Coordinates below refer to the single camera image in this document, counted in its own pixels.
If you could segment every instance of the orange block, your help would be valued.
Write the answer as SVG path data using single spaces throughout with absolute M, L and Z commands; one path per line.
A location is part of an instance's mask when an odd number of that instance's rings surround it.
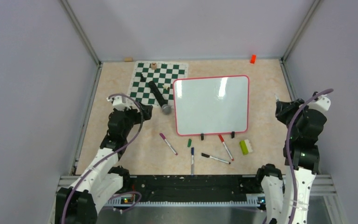
M 256 55 L 252 55 L 252 58 L 250 59 L 250 63 L 254 64 L 256 62 Z

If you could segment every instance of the wooden block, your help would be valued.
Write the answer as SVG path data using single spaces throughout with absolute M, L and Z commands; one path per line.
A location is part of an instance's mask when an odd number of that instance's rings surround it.
M 252 58 L 250 59 L 250 63 L 254 64 L 256 62 L 256 55 L 252 55 Z
M 126 57 L 124 59 L 124 62 L 133 62 L 134 60 L 132 59 L 132 57 Z
M 157 63 L 153 62 L 150 64 L 151 69 L 156 70 L 157 69 Z

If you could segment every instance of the marker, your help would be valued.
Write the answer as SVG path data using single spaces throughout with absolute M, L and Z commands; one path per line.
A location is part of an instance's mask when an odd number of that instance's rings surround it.
M 167 141 L 167 139 L 165 138 L 165 136 L 164 136 L 162 133 L 160 133 L 160 136 L 164 139 L 164 141 L 167 143 L 167 145 L 168 145 L 169 148 L 173 151 L 173 153 L 174 153 L 175 155 L 178 155 L 178 153 L 175 151 L 175 149 L 173 149 L 173 147 L 171 146 L 171 144 L 169 144 L 169 142 Z
M 230 156 L 231 161 L 234 161 L 234 158 L 233 158 L 233 156 L 231 155 L 230 150 L 227 148 L 227 145 L 226 145 L 226 143 L 224 142 L 224 139 L 223 139 L 223 137 L 221 136 L 221 134 L 219 134 L 219 138 L 220 138 L 220 141 L 223 143 L 224 148 L 226 148 L 226 151 L 227 151 L 228 155 Z
M 192 147 L 192 171 L 191 175 L 194 175 L 194 147 Z
M 207 157 L 207 158 L 211 158 L 211 159 L 214 159 L 214 160 L 223 162 L 223 163 L 231 164 L 230 162 L 227 162 L 227 161 L 225 161 L 225 160 L 221 160 L 221 159 L 216 158 L 216 157 L 213 157 L 213 156 L 211 156 L 211 155 L 207 155 L 207 154 L 205 154 L 205 153 L 201 153 L 201 155 L 204 156 L 204 157 Z

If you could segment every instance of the white wall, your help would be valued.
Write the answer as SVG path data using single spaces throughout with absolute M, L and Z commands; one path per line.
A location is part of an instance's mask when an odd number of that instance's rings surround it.
M 0 224 L 48 221 L 96 66 L 57 0 L 0 0 Z
M 69 0 L 102 61 L 281 57 L 312 0 Z
M 324 1 L 288 60 L 300 97 L 334 88 L 320 135 L 321 167 L 358 223 L 358 1 Z

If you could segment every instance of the purple marker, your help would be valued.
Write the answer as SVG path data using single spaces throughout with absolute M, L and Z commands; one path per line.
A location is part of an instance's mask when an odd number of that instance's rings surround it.
M 169 144 L 169 142 L 167 141 L 167 139 L 165 138 L 164 134 L 160 133 L 160 136 L 164 139 L 164 141 L 167 143 L 167 145 L 169 146 L 169 148 L 173 151 L 173 153 L 175 155 L 178 155 L 178 153 L 175 151 L 175 149 L 173 149 L 173 147 L 171 146 L 171 144 Z

